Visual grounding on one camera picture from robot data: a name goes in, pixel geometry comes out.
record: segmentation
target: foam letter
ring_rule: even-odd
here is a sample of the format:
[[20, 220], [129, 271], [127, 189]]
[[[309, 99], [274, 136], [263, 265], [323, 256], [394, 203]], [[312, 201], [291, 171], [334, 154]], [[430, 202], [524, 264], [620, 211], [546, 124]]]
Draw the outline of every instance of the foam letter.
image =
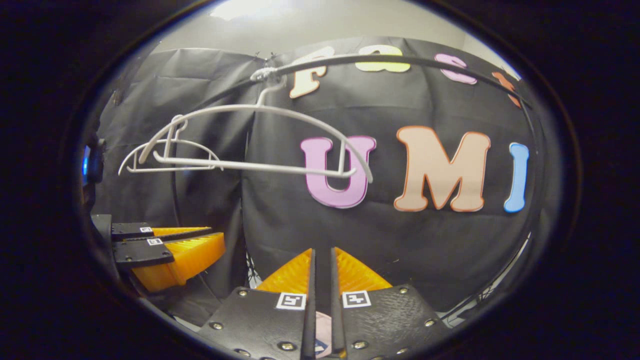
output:
[[[376, 140], [369, 136], [349, 136], [349, 141], [356, 151], [364, 155], [365, 161], [369, 163], [369, 153], [376, 148]], [[326, 170], [326, 154], [333, 147], [332, 141], [327, 138], [304, 139], [300, 148], [305, 152], [307, 168]], [[326, 176], [317, 174], [307, 174], [307, 188], [311, 196], [323, 205], [333, 208], [346, 209], [358, 205], [364, 200], [367, 193], [367, 176], [356, 156], [349, 150], [351, 167], [358, 169], [349, 178], [349, 186], [344, 190], [336, 190], [329, 186]]]
[[[294, 64], [310, 61], [311, 59], [325, 58], [327, 56], [333, 56], [335, 50], [332, 47], [327, 46], [318, 51], [314, 51], [308, 55], [293, 61]], [[289, 92], [289, 97], [295, 99], [302, 95], [307, 95], [316, 91], [320, 87], [320, 82], [314, 80], [313, 74], [316, 74], [319, 78], [326, 74], [326, 66], [312, 67], [307, 70], [296, 71], [293, 75], [293, 89]]]
[[[504, 75], [502, 75], [499, 72], [492, 72], [491, 75], [493, 75], [494, 78], [498, 79], [498, 81], [500, 81], [500, 84], [504, 87], [506, 87], [507, 89], [511, 90], [511, 91], [515, 91], [516, 89], [513, 87], [513, 84], [509, 82], [509, 80], [507, 80], [507, 78], [504, 77]], [[511, 99], [511, 101], [513, 101], [514, 104], [516, 104], [516, 106], [520, 107], [520, 101], [518, 101], [518, 99], [516, 99], [514, 96], [509, 95], [509, 99]]]
[[[437, 54], [435, 59], [436, 61], [439, 61], [441, 63], [451, 64], [464, 69], [467, 68], [467, 64], [464, 61], [460, 60], [460, 58], [457, 58], [455, 56], [446, 55], [446, 54]], [[440, 71], [442, 71], [442, 74], [444, 74], [444, 76], [448, 77], [453, 81], [457, 81], [459, 83], [473, 85], [478, 82], [476, 78], [472, 78], [471, 76], [468, 76], [468, 75], [458, 74], [457, 72], [453, 72], [451, 70], [440, 69]]]
[[[384, 55], [402, 56], [402, 50], [391, 45], [371, 45], [361, 48], [358, 52], [360, 55], [369, 55], [378, 52]], [[356, 63], [356, 67], [362, 71], [391, 71], [405, 72], [409, 70], [411, 65], [405, 63]]]
[[422, 211], [427, 207], [427, 198], [422, 194], [425, 179], [436, 209], [445, 206], [458, 183], [460, 189], [451, 201], [451, 209], [478, 211], [484, 206], [484, 166], [491, 147], [488, 136], [464, 134], [451, 161], [430, 127], [405, 126], [396, 136], [406, 146], [404, 193], [394, 202], [397, 210]]
[[527, 160], [529, 149], [516, 142], [509, 145], [509, 152], [513, 157], [513, 180], [511, 182], [511, 195], [504, 202], [504, 211], [516, 213], [524, 208], [524, 186], [527, 183]]

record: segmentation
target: white plastic hanger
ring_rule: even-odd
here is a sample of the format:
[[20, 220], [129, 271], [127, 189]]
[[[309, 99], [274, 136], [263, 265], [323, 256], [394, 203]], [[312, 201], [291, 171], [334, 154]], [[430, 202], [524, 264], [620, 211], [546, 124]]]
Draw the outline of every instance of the white plastic hanger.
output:
[[[254, 78], [255, 75], [266, 76], [262, 74], [262, 72], [260, 72], [260, 74], [259, 72], [256, 72], [256, 74], [254, 74], [254, 76], [252, 77]], [[281, 172], [285, 174], [317, 174], [317, 175], [324, 175], [328, 177], [346, 178], [346, 177], [351, 177], [357, 171], [355, 167], [352, 167], [352, 169], [349, 171], [344, 171], [344, 153], [345, 153], [345, 147], [348, 145], [349, 150], [353, 152], [353, 154], [356, 156], [356, 159], [364, 169], [364, 172], [367, 176], [367, 182], [372, 183], [373, 175], [371, 174], [371, 169], [369, 168], [369, 164], [367, 164], [362, 154], [360, 154], [357, 150], [355, 150], [355, 148], [353, 147], [353, 144], [351, 144], [351, 142], [347, 139], [347, 137], [344, 134], [342, 134], [340, 131], [324, 123], [323, 121], [320, 121], [318, 119], [315, 119], [314, 117], [311, 117], [302, 113], [298, 113], [297, 111], [264, 105], [264, 98], [266, 94], [283, 88], [286, 83], [287, 83], [286, 76], [281, 76], [279, 84], [275, 86], [267, 87], [260, 93], [260, 96], [258, 96], [258, 101], [256, 105], [248, 105], [248, 104], [222, 105], [222, 106], [215, 106], [213, 108], [196, 110], [194, 112], [188, 113], [187, 115], [176, 115], [172, 119], [172, 121], [168, 125], [164, 126], [160, 131], [158, 131], [149, 140], [149, 142], [135, 148], [135, 150], [133, 150], [132, 152], [129, 153], [129, 155], [127, 155], [127, 157], [123, 160], [122, 164], [120, 165], [120, 170], [118, 171], [118, 174], [120, 174], [120, 171], [124, 167], [125, 163], [129, 160], [129, 158], [131, 156], [134, 156], [133, 168], [127, 166], [127, 170], [129, 172], [212, 170], [216, 167], [220, 167], [221, 170], [223, 170], [223, 168], [234, 168], [234, 169], [240, 169], [240, 170], [259, 170], [259, 171], [267, 171], [267, 172]], [[273, 113], [277, 115], [282, 115], [284, 117], [289, 117], [292, 119], [304, 121], [308, 124], [312, 124], [316, 127], [319, 127], [325, 130], [327, 133], [330, 133], [331, 135], [337, 137], [340, 140], [340, 160], [338, 163], [338, 170], [324, 170], [324, 169], [321, 170], [321, 169], [293, 167], [293, 166], [285, 166], [285, 165], [243, 163], [239, 161], [221, 161], [211, 150], [204, 147], [203, 145], [200, 145], [199, 143], [195, 143], [195, 142], [190, 142], [187, 140], [180, 140], [178, 137], [179, 133], [186, 128], [189, 119], [193, 119], [199, 115], [205, 115], [210, 113], [223, 113], [223, 112], [239, 111], [239, 110], [251, 110], [251, 111], [257, 111], [257, 112], [263, 112], [263, 113]], [[178, 130], [176, 130], [176, 127], [182, 123], [184, 123], [184, 125]], [[161, 137], [163, 137], [165, 134], [166, 134], [166, 139], [161, 140]], [[187, 165], [188, 167], [138, 168], [138, 164], [136, 163], [138, 151], [142, 149], [142, 152], [137, 162], [140, 164], [144, 164], [147, 160], [147, 157], [149, 156], [149, 153], [151, 153], [151, 150], [158, 143], [164, 144], [163, 155], [160, 155], [158, 154], [157, 151], [154, 151], [154, 157], [159, 163], [172, 164], [172, 165]], [[197, 146], [209, 153], [209, 159], [171, 158], [169, 157], [169, 153], [170, 153], [171, 145], [173, 143], [185, 143], [188, 145]]]

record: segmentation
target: screw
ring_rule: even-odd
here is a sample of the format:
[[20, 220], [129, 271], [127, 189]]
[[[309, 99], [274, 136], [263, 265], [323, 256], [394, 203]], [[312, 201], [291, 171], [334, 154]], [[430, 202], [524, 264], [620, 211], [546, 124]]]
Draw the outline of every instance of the screw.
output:
[[296, 346], [293, 345], [292, 343], [287, 342], [287, 341], [283, 341], [283, 342], [279, 343], [278, 347], [281, 348], [284, 351], [296, 350]]
[[219, 323], [219, 322], [210, 322], [210, 323], [209, 323], [209, 326], [210, 326], [212, 329], [216, 329], [216, 330], [222, 330], [222, 328], [224, 327], [224, 326], [222, 326], [222, 324], [221, 324], [221, 323]]
[[368, 346], [369, 346], [369, 343], [366, 342], [366, 341], [362, 341], [362, 340], [356, 341], [356, 342], [353, 343], [353, 348], [356, 348], [358, 350], [360, 350], [361, 348], [368, 347]]

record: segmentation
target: wrinkled fabric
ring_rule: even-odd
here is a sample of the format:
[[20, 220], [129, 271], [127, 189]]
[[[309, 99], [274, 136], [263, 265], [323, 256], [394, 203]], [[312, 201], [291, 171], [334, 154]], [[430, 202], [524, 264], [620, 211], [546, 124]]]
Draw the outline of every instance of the wrinkled fabric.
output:
[[[178, 172], [177, 196], [183, 226], [211, 226], [225, 233], [225, 255], [202, 273], [215, 294], [204, 306], [209, 290], [199, 279], [186, 288], [169, 289], [164, 309], [192, 323], [206, 321], [236, 286], [245, 285], [247, 250], [255, 269], [265, 279], [280, 266], [308, 248], [316, 249], [317, 310], [329, 311], [329, 251], [338, 246], [364, 262], [393, 285], [408, 283], [436, 311], [447, 311], [481, 290], [509, 263], [528, 232], [532, 253], [545, 244], [559, 208], [561, 173], [558, 139], [553, 114], [535, 96], [525, 79], [517, 81], [496, 66], [471, 54], [444, 45], [393, 37], [360, 37], [332, 40], [293, 49], [263, 60], [213, 49], [179, 49], [151, 54], [121, 92], [119, 105], [109, 102], [102, 113], [99, 136], [107, 141], [104, 180], [97, 188], [94, 213], [110, 213], [114, 222], [146, 221], [151, 226], [175, 226], [169, 173], [117, 176], [120, 162], [136, 146], [145, 143], [176, 114], [187, 114], [208, 106], [255, 104], [264, 85], [255, 85], [210, 104], [207, 99], [246, 79], [263, 66], [277, 67], [330, 45], [335, 54], [356, 54], [359, 48], [385, 44], [400, 48], [404, 55], [433, 59], [438, 53], [457, 56], [468, 69], [491, 77], [502, 72], [533, 104], [533, 121], [545, 129], [546, 162], [538, 162], [534, 139], [520, 108], [507, 94], [478, 81], [457, 83], [440, 69], [412, 65], [404, 73], [363, 72], [354, 64], [328, 67], [319, 88], [296, 99], [287, 88], [266, 96], [266, 105], [311, 115], [336, 127], [346, 136], [376, 139], [369, 164], [374, 182], [365, 199], [349, 209], [322, 205], [309, 191], [304, 175], [270, 172], [191, 171]], [[491, 139], [484, 179], [484, 207], [474, 213], [458, 213], [449, 205], [437, 210], [429, 199], [423, 211], [410, 213], [394, 208], [402, 195], [406, 174], [406, 148], [396, 138], [403, 126], [428, 126], [435, 130], [451, 158], [468, 131]], [[294, 119], [267, 113], [240, 111], [204, 115], [189, 121], [180, 138], [213, 150], [221, 160], [305, 166], [300, 143], [324, 131]], [[339, 142], [328, 153], [328, 168], [337, 168]], [[529, 148], [525, 208], [506, 213], [513, 159], [509, 144]], [[198, 149], [178, 145], [178, 157], [204, 158]], [[532, 191], [534, 168], [545, 166], [545, 187]], [[336, 189], [345, 179], [329, 179]], [[532, 198], [544, 196], [543, 209], [532, 209]], [[524, 229], [527, 217], [540, 221]]]

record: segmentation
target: orange letter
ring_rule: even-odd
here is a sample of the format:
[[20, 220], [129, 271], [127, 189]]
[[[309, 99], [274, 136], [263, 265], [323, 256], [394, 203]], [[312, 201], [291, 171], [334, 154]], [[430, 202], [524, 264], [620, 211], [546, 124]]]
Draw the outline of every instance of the orange letter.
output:
[[426, 126], [405, 126], [397, 138], [406, 146], [404, 193], [394, 202], [399, 211], [422, 211], [427, 198], [422, 194], [426, 179], [436, 209], [442, 209], [460, 183], [451, 201], [454, 211], [478, 211], [484, 206], [482, 189], [486, 152], [491, 140], [485, 134], [468, 132], [449, 161], [436, 133]]
[[[494, 78], [496, 78], [496, 79], [498, 79], [498, 81], [500, 81], [500, 85], [506, 87], [507, 89], [509, 89], [511, 91], [515, 91], [515, 88], [513, 87], [513, 84], [510, 83], [509, 80], [507, 80], [507, 78], [504, 77], [504, 75], [502, 75], [499, 72], [492, 72], [491, 75], [493, 75]], [[516, 104], [516, 106], [520, 107], [520, 101], [518, 101], [518, 99], [516, 99], [512, 95], [509, 95], [509, 99], [511, 99], [511, 101], [513, 101], [513, 103]]]
[[[327, 46], [318, 51], [314, 51], [309, 55], [296, 59], [295, 61], [293, 61], [293, 63], [303, 63], [311, 59], [333, 56], [334, 53], [335, 50], [333, 50], [332, 47]], [[324, 74], [326, 73], [326, 66], [318, 66], [307, 70], [296, 71], [296, 73], [293, 75], [293, 89], [291, 89], [291, 91], [289, 92], [289, 97], [291, 99], [295, 99], [302, 95], [307, 95], [320, 87], [320, 82], [318, 80], [314, 80], [313, 73], [316, 73], [319, 78], [321, 76], [324, 76]]]

